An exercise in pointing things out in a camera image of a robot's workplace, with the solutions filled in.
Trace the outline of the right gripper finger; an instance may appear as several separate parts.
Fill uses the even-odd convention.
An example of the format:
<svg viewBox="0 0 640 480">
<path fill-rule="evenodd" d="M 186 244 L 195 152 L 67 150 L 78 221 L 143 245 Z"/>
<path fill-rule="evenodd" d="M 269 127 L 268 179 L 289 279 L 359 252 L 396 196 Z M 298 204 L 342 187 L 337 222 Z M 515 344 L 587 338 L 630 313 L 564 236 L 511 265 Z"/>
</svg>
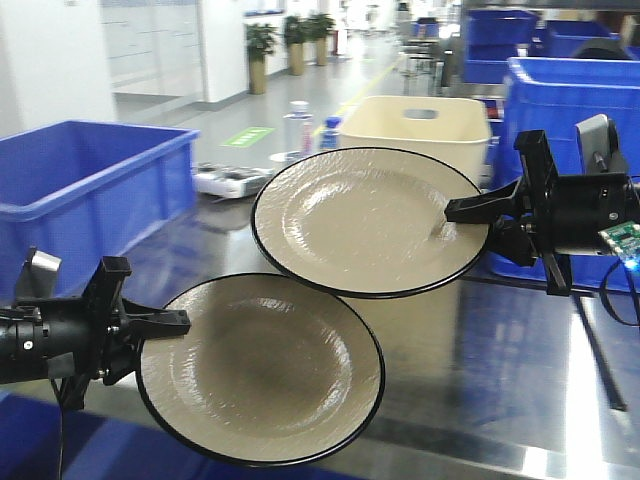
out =
<svg viewBox="0 0 640 480">
<path fill-rule="evenodd" d="M 518 266 L 533 266 L 538 258 L 534 243 L 537 221 L 530 216 L 500 216 L 491 226 L 487 250 Z"/>
<path fill-rule="evenodd" d="M 523 212 L 521 180 L 473 197 L 452 199 L 444 214 L 449 222 L 493 224 L 502 216 L 519 217 Z"/>
</svg>

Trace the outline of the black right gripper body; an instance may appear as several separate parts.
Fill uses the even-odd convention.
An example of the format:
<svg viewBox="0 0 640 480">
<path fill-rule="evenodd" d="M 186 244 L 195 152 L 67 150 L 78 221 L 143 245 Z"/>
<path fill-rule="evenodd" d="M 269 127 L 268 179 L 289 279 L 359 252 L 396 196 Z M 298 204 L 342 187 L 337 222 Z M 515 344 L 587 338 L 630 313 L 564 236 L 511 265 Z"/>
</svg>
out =
<svg viewBox="0 0 640 480">
<path fill-rule="evenodd" d="M 572 288 L 571 261 L 567 254 L 559 254 L 553 241 L 551 193 L 559 178 L 557 168 L 543 130 L 520 132 L 514 148 L 519 152 L 523 169 L 525 210 L 530 213 L 528 223 L 537 256 L 546 275 L 546 293 L 569 296 Z"/>
</svg>

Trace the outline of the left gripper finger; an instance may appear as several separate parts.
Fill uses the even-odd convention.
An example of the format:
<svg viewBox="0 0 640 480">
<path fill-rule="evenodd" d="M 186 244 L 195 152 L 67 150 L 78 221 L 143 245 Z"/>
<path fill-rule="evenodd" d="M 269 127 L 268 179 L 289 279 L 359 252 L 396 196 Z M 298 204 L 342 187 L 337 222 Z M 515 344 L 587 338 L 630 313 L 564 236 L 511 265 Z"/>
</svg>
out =
<svg viewBox="0 0 640 480">
<path fill-rule="evenodd" d="M 128 299 L 120 302 L 121 338 L 130 342 L 186 335 L 191 321 L 185 310 L 167 310 L 140 305 Z"/>
<path fill-rule="evenodd" d="M 109 337 L 102 352 L 100 368 L 104 385 L 115 385 L 140 364 L 141 340 L 136 337 Z"/>
</svg>

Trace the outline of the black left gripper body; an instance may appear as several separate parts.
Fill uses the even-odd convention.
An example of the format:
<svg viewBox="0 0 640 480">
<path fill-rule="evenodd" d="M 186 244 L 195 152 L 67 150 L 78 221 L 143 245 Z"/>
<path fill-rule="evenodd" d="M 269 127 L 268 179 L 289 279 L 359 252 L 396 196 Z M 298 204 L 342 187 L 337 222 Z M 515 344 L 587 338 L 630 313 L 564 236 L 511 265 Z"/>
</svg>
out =
<svg viewBox="0 0 640 480">
<path fill-rule="evenodd" d="M 90 324 L 88 364 L 82 369 L 74 387 L 74 409 L 85 406 L 84 397 L 92 380 L 106 379 L 111 373 L 113 339 L 118 330 L 121 290 L 125 279 L 131 275 L 126 257 L 104 256 L 83 292 L 87 318 Z"/>
</svg>

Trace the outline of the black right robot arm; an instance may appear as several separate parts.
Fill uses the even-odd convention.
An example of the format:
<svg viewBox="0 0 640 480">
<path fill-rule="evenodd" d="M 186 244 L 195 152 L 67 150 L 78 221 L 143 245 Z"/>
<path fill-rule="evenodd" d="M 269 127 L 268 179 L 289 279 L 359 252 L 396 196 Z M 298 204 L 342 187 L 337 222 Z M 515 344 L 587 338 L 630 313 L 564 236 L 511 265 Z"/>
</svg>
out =
<svg viewBox="0 0 640 480">
<path fill-rule="evenodd" d="M 639 189 L 612 128 L 602 147 L 585 154 L 580 175 L 559 174 L 542 130 L 518 134 L 522 176 L 497 190 L 451 200 L 448 221 L 487 224 L 486 250 L 520 267 L 544 266 L 547 291 L 567 295 L 573 286 L 571 256 L 605 256 L 613 246 L 601 233 L 639 218 Z"/>
</svg>

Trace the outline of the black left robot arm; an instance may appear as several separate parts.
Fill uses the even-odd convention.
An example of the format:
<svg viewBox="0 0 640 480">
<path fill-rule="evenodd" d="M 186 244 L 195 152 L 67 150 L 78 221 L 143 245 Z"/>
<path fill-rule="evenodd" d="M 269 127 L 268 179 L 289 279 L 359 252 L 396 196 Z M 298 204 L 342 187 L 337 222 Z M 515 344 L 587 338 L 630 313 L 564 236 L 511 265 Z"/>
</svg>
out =
<svg viewBox="0 0 640 480">
<path fill-rule="evenodd" d="M 183 310 L 125 299 L 131 274 L 124 257 L 105 256 L 79 296 L 53 295 L 61 260 L 30 250 L 1 310 L 1 381 L 46 380 L 59 406 L 81 410 L 90 382 L 112 386 L 140 365 L 145 341 L 180 337 L 191 327 Z"/>
</svg>

